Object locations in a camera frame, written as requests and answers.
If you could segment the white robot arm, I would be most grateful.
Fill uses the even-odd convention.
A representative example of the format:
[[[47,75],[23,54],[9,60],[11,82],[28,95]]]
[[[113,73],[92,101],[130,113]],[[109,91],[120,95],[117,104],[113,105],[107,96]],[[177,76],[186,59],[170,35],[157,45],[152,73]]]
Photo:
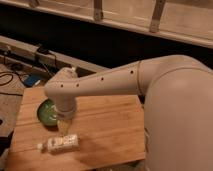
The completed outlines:
[[[213,171],[213,69],[169,55],[78,78],[63,68],[45,85],[61,119],[80,96],[143,95],[146,171]]]

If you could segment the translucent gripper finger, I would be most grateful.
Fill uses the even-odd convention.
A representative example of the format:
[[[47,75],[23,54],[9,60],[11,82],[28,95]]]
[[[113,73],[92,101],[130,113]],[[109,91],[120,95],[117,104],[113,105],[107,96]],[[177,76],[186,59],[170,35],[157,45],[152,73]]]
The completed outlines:
[[[62,136],[66,136],[68,134],[70,125],[71,125],[70,120],[58,120],[57,121],[58,130]]]

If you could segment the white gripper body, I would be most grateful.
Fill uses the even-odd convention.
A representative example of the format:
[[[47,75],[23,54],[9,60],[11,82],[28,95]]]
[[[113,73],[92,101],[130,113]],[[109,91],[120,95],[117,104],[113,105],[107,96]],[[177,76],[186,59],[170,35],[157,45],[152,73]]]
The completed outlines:
[[[55,110],[60,119],[72,119],[77,110],[77,102],[75,100],[65,101],[55,105]]]

